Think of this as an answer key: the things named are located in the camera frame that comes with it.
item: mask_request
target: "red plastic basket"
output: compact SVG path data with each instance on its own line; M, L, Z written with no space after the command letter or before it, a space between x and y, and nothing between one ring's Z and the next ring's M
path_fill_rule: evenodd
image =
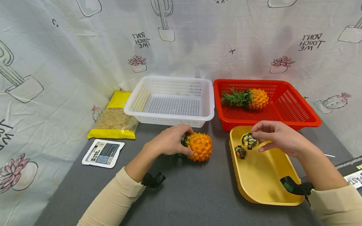
M222 93L231 94L231 88L245 90L250 88L263 89L268 94L268 105L259 110L245 110L241 107L221 104ZM216 109L224 130L230 131L239 125L255 125L261 120L282 121L295 130L303 127L318 127L322 121L290 84L276 80L226 80L214 81Z

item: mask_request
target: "white plastic basket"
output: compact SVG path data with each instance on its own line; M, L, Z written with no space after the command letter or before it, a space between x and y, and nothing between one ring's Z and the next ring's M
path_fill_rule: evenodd
M200 128L214 117L212 82L201 78L145 76L127 100L124 111L141 123Z

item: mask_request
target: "hand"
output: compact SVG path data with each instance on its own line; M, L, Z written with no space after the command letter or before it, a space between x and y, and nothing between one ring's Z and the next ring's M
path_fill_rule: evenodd
M151 149L157 152L158 155L174 155L181 153L184 155L193 155L191 149L184 147L181 144L181 138L185 133L193 133L191 126L180 124L165 129L150 142L145 144L146 149Z
M266 140L271 141L259 148L260 152L272 148L279 148L289 156L298 156L315 147L309 140L300 133L280 121L260 121L251 129L253 137L258 138L260 143Z

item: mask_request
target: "beige sleeve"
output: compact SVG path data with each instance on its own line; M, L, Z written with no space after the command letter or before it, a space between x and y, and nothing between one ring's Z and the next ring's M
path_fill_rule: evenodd
M362 225L362 197L352 185L329 191L312 189L308 198L325 226Z
M77 226L119 226L145 188L123 167L93 200Z

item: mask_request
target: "forearm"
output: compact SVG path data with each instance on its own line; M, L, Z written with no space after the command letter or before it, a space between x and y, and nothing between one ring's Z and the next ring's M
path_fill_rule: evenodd
M144 189L121 169L93 200L77 226L119 226Z
M139 182L157 156L153 150L143 148L98 194L78 226L118 226L144 191L145 187Z
M310 145L298 156L298 160L317 191L327 191L348 185L331 161L316 146Z
M146 144L138 155L125 167L127 174L136 182L141 182L152 163L159 156L157 151Z
M362 225L362 197L314 145L298 157L315 189L311 208L325 226Z

